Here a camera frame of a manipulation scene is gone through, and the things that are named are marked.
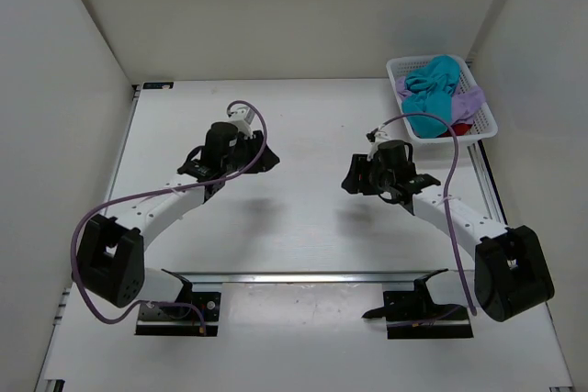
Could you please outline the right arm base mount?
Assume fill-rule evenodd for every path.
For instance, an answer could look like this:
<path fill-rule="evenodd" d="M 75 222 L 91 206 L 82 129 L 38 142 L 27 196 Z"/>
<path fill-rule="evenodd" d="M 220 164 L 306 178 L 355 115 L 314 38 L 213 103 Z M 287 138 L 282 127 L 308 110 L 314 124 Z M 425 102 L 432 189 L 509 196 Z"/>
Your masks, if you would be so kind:
<path fill-rule="evenodd" d="M 387 288 L 383 305 L 366 311 L 363 320 L 385 319 L 388 340 L 471 339 L 473 331 L 466 307 L 436 304 L 426 283 L 440 269 L 413 280 L 411 290 Z"/>

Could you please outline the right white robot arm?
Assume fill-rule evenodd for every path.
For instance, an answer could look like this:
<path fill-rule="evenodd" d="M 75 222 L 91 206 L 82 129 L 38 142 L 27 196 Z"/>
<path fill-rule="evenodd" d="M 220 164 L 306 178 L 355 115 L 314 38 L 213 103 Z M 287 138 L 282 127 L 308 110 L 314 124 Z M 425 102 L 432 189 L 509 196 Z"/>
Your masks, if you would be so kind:
<path fill-rule="evenodd" d="M 469 288 L 491 319 L 504 322 L 554 297 L 537 234 L 527 226 L 511 228 L 483 216 L 450 196 L 432 175 L 419 174 L 411 144 L 389 140 L 370 154 L 354 154 L 342 188 L 399 205 L 444 232 L 474 261 Z"/>

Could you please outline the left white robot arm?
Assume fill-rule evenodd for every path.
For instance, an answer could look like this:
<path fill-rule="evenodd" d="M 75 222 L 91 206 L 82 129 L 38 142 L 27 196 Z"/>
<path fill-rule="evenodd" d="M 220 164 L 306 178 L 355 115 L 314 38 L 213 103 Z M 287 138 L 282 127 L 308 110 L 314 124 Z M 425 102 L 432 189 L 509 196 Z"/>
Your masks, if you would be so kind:
<path fill-rule="evenodd" d="M 266 146 L 262 131 L 245 134 L 233 123 L 211 125 L 164 187 L 121 215 L 95 214 L 85 224 L 73 271 L 76 284 L 117 308 L 134 301 L 160 303 L 173 319 L 192 309 L 188 281 L 168 270 L 145 265 L 151 243 L 189 211 L 202 206 L 225 185 L 229 175 L 270 171 L 279 158 Z"/>

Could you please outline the teal t shirt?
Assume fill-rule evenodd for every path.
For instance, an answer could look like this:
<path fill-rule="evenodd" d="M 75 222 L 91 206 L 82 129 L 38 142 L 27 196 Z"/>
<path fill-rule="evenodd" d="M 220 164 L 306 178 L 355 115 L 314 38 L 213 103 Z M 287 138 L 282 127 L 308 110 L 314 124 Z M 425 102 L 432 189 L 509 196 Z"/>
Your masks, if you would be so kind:
<path fill-rule="evenodd" d="M 459 64 L 441 55 L 396 82 L 400 87 L 401 110 L 410 114 L 408 121 L 418 137 L 433 139 L 447 132 L 459 76 Z"/>

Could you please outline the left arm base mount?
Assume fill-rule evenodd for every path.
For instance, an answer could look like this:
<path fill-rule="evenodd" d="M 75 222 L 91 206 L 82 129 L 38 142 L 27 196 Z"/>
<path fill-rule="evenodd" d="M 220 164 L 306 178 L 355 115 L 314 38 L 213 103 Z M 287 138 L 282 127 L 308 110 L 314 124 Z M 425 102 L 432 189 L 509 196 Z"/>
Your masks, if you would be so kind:
<path fill-rule="evenodd" d="M 194 284 L 192 308 L 159 308 L 141 306 L 135 326 L 136 336 L 150 337 L 216 337 L 221 314 L 221 285 Z"/>

